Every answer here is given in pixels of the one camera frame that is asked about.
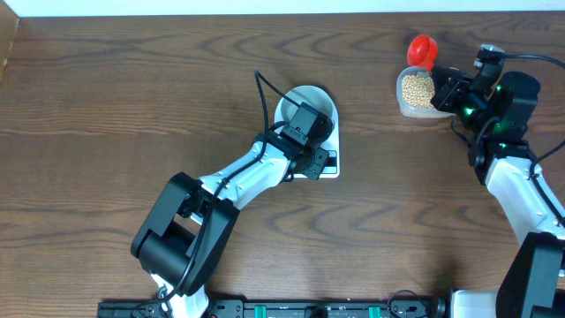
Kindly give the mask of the red measuring scoop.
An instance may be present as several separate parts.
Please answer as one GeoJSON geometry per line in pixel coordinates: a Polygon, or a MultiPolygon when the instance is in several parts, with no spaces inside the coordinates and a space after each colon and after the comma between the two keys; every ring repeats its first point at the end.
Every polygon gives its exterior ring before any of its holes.
{"type": "Polygon", "coordinates": [[[438,44],[435,39],[427,34],[416,36],[407,51],[407,63],[426,69],[431,72],[438,56],[438,44]]]}

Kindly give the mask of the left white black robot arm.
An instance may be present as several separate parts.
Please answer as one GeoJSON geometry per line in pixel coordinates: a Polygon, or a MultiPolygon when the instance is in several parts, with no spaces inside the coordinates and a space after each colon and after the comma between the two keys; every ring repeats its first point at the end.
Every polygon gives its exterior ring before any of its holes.
{"type": "Polygon", "coordinates": [[[215,270],[241,209],[264,191],[298,175],[317,180],[331,156],[335,106],[301,102],[289,120],[265,123],[251,149],[214,174],[179,172],[160,193],[136,233],[131,253],[159,286],[133,316],[201,317],[209,304],[204,285],[215,270]]]}

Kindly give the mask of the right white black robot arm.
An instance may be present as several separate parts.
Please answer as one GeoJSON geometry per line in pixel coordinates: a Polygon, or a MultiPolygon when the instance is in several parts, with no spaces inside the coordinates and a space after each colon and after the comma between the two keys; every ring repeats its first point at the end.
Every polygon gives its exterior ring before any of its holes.
{"type": "Polygon", "coordinates": [[[564,207],[544,180],[524,135],[539,82],[523,72],[471,76],[435,66],[432,105],[471,131],[469,165],[499,202],[519,250],[497,291],[455,291],[452,317],[562,317],[564,207]]]}

